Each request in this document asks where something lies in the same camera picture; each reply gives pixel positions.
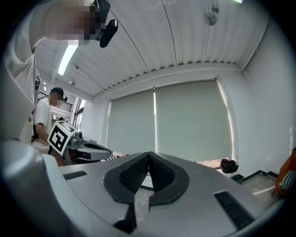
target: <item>black bag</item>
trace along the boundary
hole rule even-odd
[[[235,164],[235,161],[229,161],[228,159],[222,159],[220,163],[220,168],[223,173],[229,174],[237,171],[238,165]]]
[[[39,138],[38,134],[36,133],[36,125],[33,125],[33,132],[34,135],[32,136],[32,141]]]

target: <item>floor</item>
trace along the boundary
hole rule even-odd
[[[197,164],[205,165],[212,168],[220,167],[222,159],[212,160],[212,161],[198,161]]]
[[[142,222],[148,214],[149,197],[154,191],[140,188],[135,194],[135,212],[137,223]]]
[[[241,185],[258,198],[265,209],[268,209],[281,199],[277,193],[271,195],[276,181],[276,177],[257,174],[251,179],[244,181]]]
[[[267,210],[274,203],[280,200],[280,196],[275,193],[271,196],[277,178],[273,176],[264,176],[257,174],[249,180],[244,181],[241,185],[256,198],[258,198],[262,205]],[[153,195],[153,191],[140,188],[135,195],[135,211],[137,223],[144,221],[148,214],[149,197]]]

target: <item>ceiling light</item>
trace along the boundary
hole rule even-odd
[[[66,67],[68,66],[68,63],[70,62],[73,54],[75,53],[76,49],[78,48],[78,44],[77,45],[68,45],[64,56],[61,60],[59,69],[58,69],[58,74],[63,76],[66,70]]]
[[[217,23],[217,17],[214,13],[209,12],[204,15],[204,21],[207,25],[215,25]]]
[[[70,81],[69,82],[72,86],[75,86],[76,85],[76,83],[74,82],[74,80],[73,81]]]

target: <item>window blind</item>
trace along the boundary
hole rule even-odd
[[[157,151],[189,161],[231,156],[228,112],[216,81],[155,90]]]
[[[107,141],[126,154],[155,151],[153,90],[112,101]]]

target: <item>gray plastic surface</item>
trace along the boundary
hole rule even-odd
[[[152,206],[134,236],[203,236],[220,237],[236,228],[214,197],[227,190],[254,217],[263,213],[262,205],[247,190],[216,170],[174,156],[156,153],[182,167],[189,175],[186,192],[174,203]]]
[[[4,182],[28,218],[47,234],[128,236],[112,226],[124,219],[128,205],[113,200],[104,188],[103,178],[110,169],[141,153],[107,162],[59,168],[52,156],[40,156],[33,147],[16,141],[2,144],[0,152],[4,157],[0,163]],[[131,235],[220,237],[240,233],[239,236],[243,236],[245,230],[236,232],[213,195],[224,190],[235,197],[254,218],[263,214],[262,205],[255,197],[216,170],[157,154],[182,167],[190,177],[190,184],[172,204],[150,207],[145,220]],[[64,174],[77,171],[85,171],[87,175],[68,181],[64,179]],[[266,219],[260,218],[250,225],[261,225]]]
[[[86,161],[98,161],[98,160],[106,160],[107,158],[109,158],[111,156],[111,152],[109,150],[106,150],[105,147],[97,145],[97,146],[101,147],[102,150],[89,148],[89,147],[85,146],[86,143],[87,142],[83,142],[82,144],[80,144],[76,150],[80,151],[80,152],[90,153],[91,160],[86,159],[84,157],[79,157],[79,159],[86,160]]]
[[[67,144],[67,148],[72,149],[72,150],[76,150],[81,143],[83,143],[83,139],[82,138],[78,138],[78,137],[71,137],[70,142]]]
[[[1,143],[0,154],[3,181],[21,210],[44,234],[128,236],[107,224],[73,193],[54,157],[40,156],[34,147],[17,141]]]

